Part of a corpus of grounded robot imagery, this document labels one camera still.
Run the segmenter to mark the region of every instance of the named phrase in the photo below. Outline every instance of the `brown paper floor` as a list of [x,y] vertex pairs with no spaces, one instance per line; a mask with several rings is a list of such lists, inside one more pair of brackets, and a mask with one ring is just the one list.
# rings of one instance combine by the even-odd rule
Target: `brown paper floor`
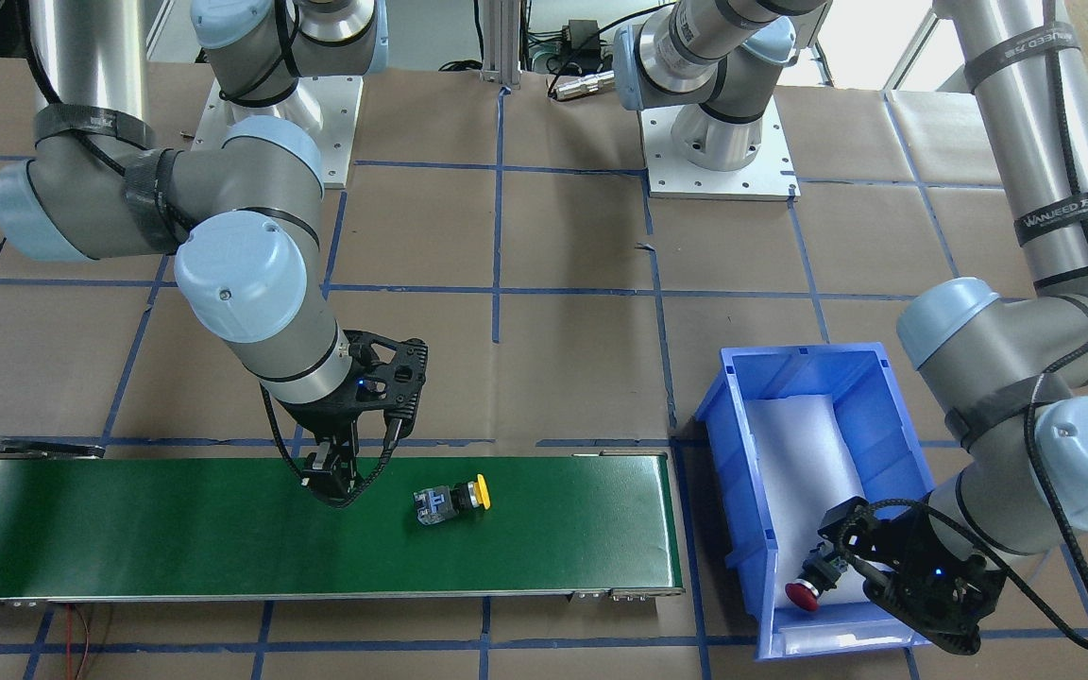
[[[208,66],[151,67],[164,144],[194,133],[209,83]],[[687,594],[100,605],[86,608],[88,677],[1088,679],[1088,654],[1013,591],[977,657],[753,663],[755,622],[722,567],[725,520],[691,424],[718,348],[881,341],[936,477],[966,463],[893,324],[952,275],[1033,293],[976,104],[782,89],[804,193],[787,206],[646,198],[634,115],[614,97],[543,90],[535,76],[502,97],[472,74],[370,77],[350,190],[323,202],[329,302],[345,325],[431,343],[411,455],[668,447]],[[30,153],[32,113],[25,65],[0,61],[0,168]],[[42,265],[0,249],[0,434],[113,457],[272,456],[261,412],[164,261]],[[1035,584],[1085,627],[1075,581],[1054,551]],[[65,616],[0,610],[0,677],[64,677]]]

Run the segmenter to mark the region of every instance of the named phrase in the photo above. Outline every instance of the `velcro strap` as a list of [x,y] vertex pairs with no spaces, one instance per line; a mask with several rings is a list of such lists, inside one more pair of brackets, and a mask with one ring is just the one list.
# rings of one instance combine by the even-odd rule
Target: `velcro strap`
[[1027,380],[1007,384],[1001,391],[980,397],[975,405],[963,411],[951,409],[947,413],[947,429],[962,447],[970,448],[985,432],[1024,412],[1027,408],[1052,405],[1072,397],[1070,385],[1065,380],[1055,373],[1049,373],[1043,376],[1040,391],[1035,396],[1035,404],[1031,404],[1031,392],[1035,391],[1035,384],[1039,380],[1039,375],[1031,375]]
[[1040,210],[1029,211],[1014,220],[1014,235],[1018,237],[1018,245],[1023,246],[1033,238],[1043,236],[1044,233],[1052,233],[1084,219],[1088,219],[1088,190],[1061,199],[1051,206],[1044,206]]
[[169,215],[170,169],[177,154],[172,149],[146,151],[125,169],[125,205],[139,235],[160,254],[173,254],[187,239],[186,230]]
[[1044,53],[1049,50],[1065,50],[1067,47],[1078,47],[1077,32],[1065,22],[1049,22],[1039,27],[1033,27],[1027,33],[1015,35],[1014,38],[988,48],[979,55],[963,64],[963,77],[968,82],[968,90],[976,91],[977,86],[1000,70],[1028,57]]
[[108,137],[133,144],[138,149],[157,146],[157,135],[146,121],[134,119],[123,111],[87,107],[83,103],[50,103],[36,113],[32,122],[36,141],[55,134],[77,129],[82,133],[104,134]]

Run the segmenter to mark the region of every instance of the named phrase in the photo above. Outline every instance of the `white mounting plate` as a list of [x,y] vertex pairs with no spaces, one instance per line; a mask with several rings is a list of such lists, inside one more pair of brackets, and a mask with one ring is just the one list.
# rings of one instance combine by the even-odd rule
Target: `white mounting plate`
[[783,125],[775,100],[763,113],[763,141],[755,160],[733,172],[709,171],[688,161],[669,138],[682,107],[641,111],[641,137],[648,168],[648,195],[659,198],[719,198],[738,201],[786,201],[799,197]]
[[[308,90],[321,107],[321,133],[313,140],[321,151],[321,180],[327,189],[345,189],[350,171],[350,150],[355,143],[355,121],[358,120],[359,99],[363,78],[358,75],[302,77],[299,87]],[[212,82],[208,102],[199,116],[196,140],[190,150],[220,149],[225,131],[234,122],[230,104],[220,98],[221,87]]]

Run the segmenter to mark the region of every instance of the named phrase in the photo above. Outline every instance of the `robotic arm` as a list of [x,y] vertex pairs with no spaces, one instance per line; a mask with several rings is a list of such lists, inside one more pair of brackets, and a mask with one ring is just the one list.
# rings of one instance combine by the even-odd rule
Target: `robotic arm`
[[301,77],[379,73],[388,61],[384,0],[195,0],[190,21],[233,121],[283,118],[323,127]]
[[789,64],[789,17],[825,0],[681,0],[614,44],[616,89],[630,111],[683,104],[670,138],[688,161],[727,172],[755,159],[762,116]]
[[[874,603],[950,653],[975,654],[1006,577],[1028,591],[1006,561],[1063,539],[1088,593],[1074,534],[1088,531],[1088,397],[1071,392],[1088,384],[1088,77],[1062,3],[1047,16],[1037,0],[935,9],[955,22],[1039,296],[1006,302],[959,279],[907,307],[899,336],[973,462],[928,498],[830,509],[828,545],[789,593],[815,608],[850,564]],[[911,509],[877,519],[888,506]]]
[[[5,237],[39,260],[173,254],[199,321],[262,384],[273,431],[269,395],[319,443],[299,468],[276,436],[299,482],[349,505],[413,429],[426,347],[344,331],[325,305],[317,284],[324,188],[310,135],[256,115],[218,150],[152,149],[139,3],[45,0],[35,17],[25,38],[44,47],[27,51],[47,104],[35,119],[35,160],[0,173]],[[362,478],[355,421],[369,410],[383,411],[387,435]]]

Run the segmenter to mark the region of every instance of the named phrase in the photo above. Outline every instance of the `blue plastic bin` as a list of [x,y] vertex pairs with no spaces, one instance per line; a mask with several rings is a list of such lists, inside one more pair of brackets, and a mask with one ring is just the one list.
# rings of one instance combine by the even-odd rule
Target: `blue plastic bin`
[[[826,395],[864,496],[920,498],[934,483],[885,346],[727,348],[720,361],[721,371],[695,418],[707,424],[725,498],[733,542],[727,562],[738,569],[746,610],[758,619],[756,658],[925,644],[924,638],[868,602],[824,604],[812,614],[775,605],[775,595],[783,596],[782,584],[798,573],[777,573],[780,545],[769,511],[777,499],[768,504],[755,429],[747,418],[752,400]],[[819,520],[826,509],[808,511],[817,512]],[[799,549],[806,552],[816,541],[812,536]]]

